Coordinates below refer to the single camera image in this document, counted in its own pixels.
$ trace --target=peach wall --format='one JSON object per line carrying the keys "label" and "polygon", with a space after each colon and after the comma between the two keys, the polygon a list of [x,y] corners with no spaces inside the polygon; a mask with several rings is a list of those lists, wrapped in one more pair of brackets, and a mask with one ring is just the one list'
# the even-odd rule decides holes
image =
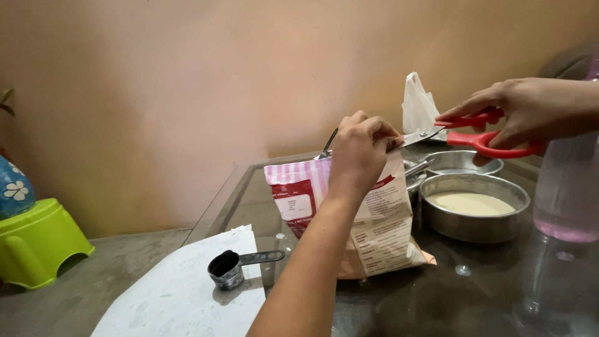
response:
{"label": "peach wall", "polygon": [[599,34],[599,1],[3,0],[0,141],[90,237],[190,227],[236,163],[401,127]]}

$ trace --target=blue vase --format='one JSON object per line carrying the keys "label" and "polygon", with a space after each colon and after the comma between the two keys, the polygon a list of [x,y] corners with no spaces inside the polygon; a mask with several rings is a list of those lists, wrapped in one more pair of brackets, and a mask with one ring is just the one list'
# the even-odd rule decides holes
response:
{"label": "blue vase", "polygon": [[35,205],[29,179],[13,163],[0,157],[0,219],[21,214]]}

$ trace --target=scissor handle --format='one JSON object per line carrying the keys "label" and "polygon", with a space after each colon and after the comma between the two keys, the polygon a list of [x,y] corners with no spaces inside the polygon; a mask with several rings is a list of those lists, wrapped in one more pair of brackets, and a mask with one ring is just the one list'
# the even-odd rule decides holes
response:
{"label": "scissor handle", "polygon": [[543,149],[543,143],[529,143],[525,149],[498,150],[491,149],[489,142],[499,134],[499,131],[481,134],[464,134],[450,132],[447,134],[447,144],[467,145],[474,148],[479,154],[500,159],[514,159],[539,154]]}
{"label": "scissor handle", "polygon": [[473,117],[455,117],[446,122],[436,122],[435,126],[445,127],[445,129],[476,127],[487,123],[497,123],[497,121],[505,116],[505,113],[501,109],[487,111]]}

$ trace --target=metal bowl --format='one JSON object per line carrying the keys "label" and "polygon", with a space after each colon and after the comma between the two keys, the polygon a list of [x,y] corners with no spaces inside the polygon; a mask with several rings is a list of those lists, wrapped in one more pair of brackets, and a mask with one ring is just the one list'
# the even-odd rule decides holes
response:
{"label": "metal bowl", "polygon": [[476,151],[446,151],[436,152],[424,158],[426,161],[435,161],[431,163],[428,169],[430,176],[450,173],[478,173],[499,176],[499,171],[503,169],[503,160],[493,159],[489,164],[478,167],[472,163],[472,158]]}
{"label": "metal bowl", "polygon": [[[472,192],[500,199],[515,209],[512,213],[480,216],[452,212],[431,203],[428,197],[441,192]],[[530,204],[528,194],[518,185],[485,174],[454,173],[430,177],[419,188],[422,221],[453,239],[497,243],[512,239],[521,226],[521,213]]]}
{"label": "metal bowl", "polygon": [[[416,163],[409,160],[404,160],[404,169],[409,169],[410,167],[416,166]],[[406,187],[408,190],[408,195],[410,196],[410,203],[412,204],[412,209],[416,208],[418,204],[418,187],[420,184],[426,179],[426,171],[417,174],[416,176],[411,177],[406,180]]]}

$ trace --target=plastic bag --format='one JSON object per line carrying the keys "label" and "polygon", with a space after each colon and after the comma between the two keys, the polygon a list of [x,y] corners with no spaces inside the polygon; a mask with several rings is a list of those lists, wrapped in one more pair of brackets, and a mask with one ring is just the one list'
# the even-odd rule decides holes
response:
{"label": "plastic bag", "polygon": [[[328,191],[331,157],[264,167],[273,199],[297,238],[306,230]],[[412,208],[399,151],[388,154],[378,182],[354,219],[341,261],[340,279],[361,279],[393,270],[436,264],[410,232]]]}
{"label": "plastic bag", "polygon": [[406,77],[406,90],[404,91],[403,129],[405,134],[430,128],[435,124],[435,117],[439,111],[432,100],[432,94],[425,92],[418,77],[414,72]]}

